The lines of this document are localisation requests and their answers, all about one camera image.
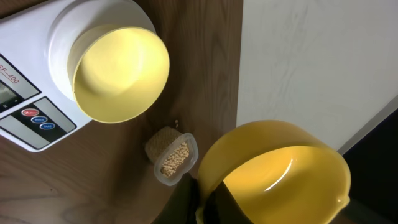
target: small plastic cup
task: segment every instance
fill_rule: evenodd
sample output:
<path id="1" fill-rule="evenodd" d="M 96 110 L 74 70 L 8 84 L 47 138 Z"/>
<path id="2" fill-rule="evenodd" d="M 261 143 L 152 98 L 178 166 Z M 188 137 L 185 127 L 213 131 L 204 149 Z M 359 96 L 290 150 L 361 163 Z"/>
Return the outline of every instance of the small plastic cup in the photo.
<path id="1" fill-rule="evenodd" d="M 183 164 L 178 167 L 175 174 L 173 174 L 171 177 L 166 177 L 160 170 L 168 156 L 171 155 L 171 153 L 173 153 L 174 150 L 177 149 L 183 142 L 185 142 L 188 146 L 189 156 L 184 160 Z M 157 158 L 154 168 L 155 176 L 163 184 L 173 186 L 180 181 L 182 175 L 187 173 L 193 167 L 198 160 L 198 156 L 198 145 L 193 135 L 191 133 L 182 134 L 176 140 L 174 140 L 173 143 L 170 144 L 167 149 Z"/>

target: wooden table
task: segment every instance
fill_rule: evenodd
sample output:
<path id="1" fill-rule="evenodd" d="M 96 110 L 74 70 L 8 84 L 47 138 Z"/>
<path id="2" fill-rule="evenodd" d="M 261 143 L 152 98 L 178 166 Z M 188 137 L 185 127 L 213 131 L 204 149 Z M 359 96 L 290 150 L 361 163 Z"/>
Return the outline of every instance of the wooden table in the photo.
<path id="1" fill-rule="evenodd" d="M 40 2 L 0 0 L 0 18 Z M 173 188 L 155 178 L 144 143 L 177 119 L 201 159 L 235 127 L 243 1 L 137 3 L 170 54 L 159 100 L 132 121 L 91 122 L 37 154 L 0 137 L 0 223 L 150 223 Z"/>

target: kitchen scale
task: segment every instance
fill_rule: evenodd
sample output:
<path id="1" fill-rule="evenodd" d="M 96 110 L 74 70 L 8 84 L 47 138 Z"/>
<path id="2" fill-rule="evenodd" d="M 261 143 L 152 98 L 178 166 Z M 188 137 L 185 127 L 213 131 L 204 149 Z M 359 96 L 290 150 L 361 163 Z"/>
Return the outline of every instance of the kitchen scale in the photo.
<path id="1" fill-rule="evenodd" d="M 75 103 L 67 62 L 76 39 L 103 24 L 155 32 L 129 0 L 47 1 L 0 20 L 2 136 L 40 152 L 91 121 Z"/>

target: pale yellow bowl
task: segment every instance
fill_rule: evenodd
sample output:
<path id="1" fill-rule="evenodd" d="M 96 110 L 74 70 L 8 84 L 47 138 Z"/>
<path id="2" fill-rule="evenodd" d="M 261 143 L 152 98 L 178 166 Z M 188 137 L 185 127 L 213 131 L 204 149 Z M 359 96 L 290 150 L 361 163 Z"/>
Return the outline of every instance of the pale yellow bowl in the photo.
<path id="1" fill-rule="evenodd" d="M 68 74 L 75 101 L 93 120 L 120 123 L 148 109 L 169 74 L 162 40 L 139 27 L 104 25 L 73 45 Z"/>
<path id="2" fill-rule="evenodd" d="M 255 224 L 326 224 L 348 204 L 351 176 L 341 155 L 304 130 L 258 121 L 207 152 L 198 171 L 202 203 L 222 181 Z"/>

